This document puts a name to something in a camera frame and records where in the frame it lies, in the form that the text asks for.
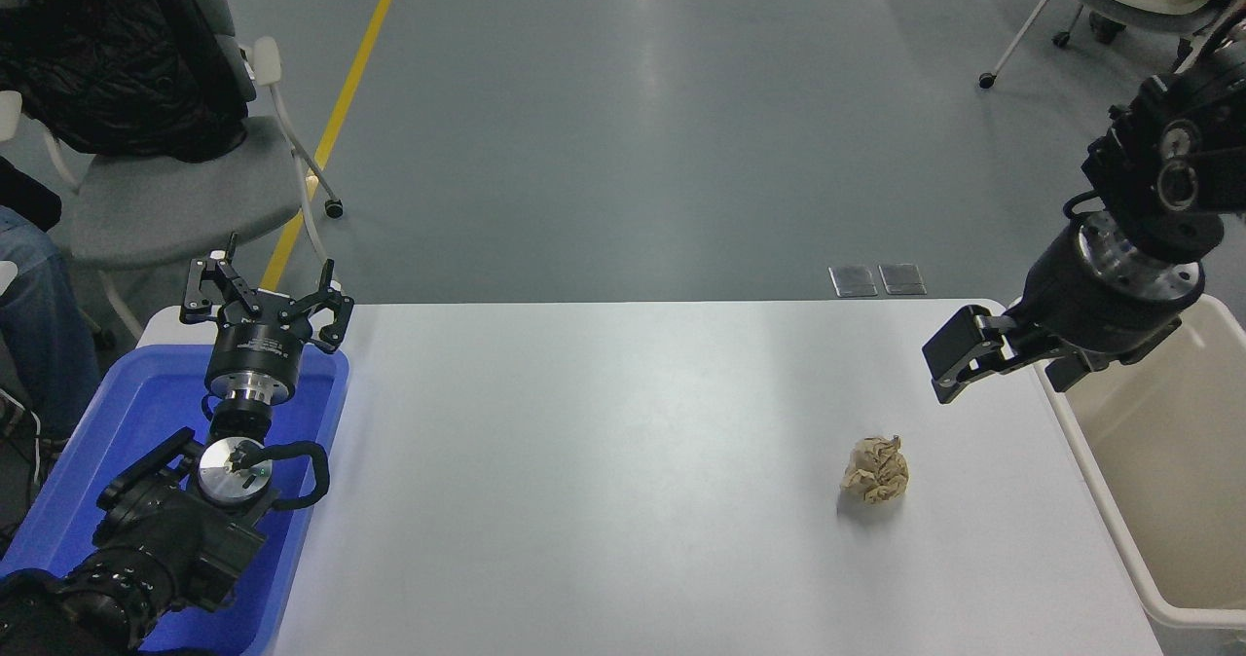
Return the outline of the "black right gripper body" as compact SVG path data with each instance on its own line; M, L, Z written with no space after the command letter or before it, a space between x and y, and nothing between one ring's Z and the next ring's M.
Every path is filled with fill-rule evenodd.
M1063 229L1011 307L1011 348L1138 359L1166 340L1195 301L1195 263L1154 259L1116 229Z

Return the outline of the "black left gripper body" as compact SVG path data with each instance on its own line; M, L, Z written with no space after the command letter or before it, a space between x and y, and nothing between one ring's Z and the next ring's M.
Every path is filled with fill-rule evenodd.
M228 377L245 372L264 374L283 387L297 384L312 327L304 318L293 323L280 321L284 311L292 311L290 296L262 291L258 301L258 316L245 311L240 301L223 303L217 311L217 337L206 368L206 385L224 387Z

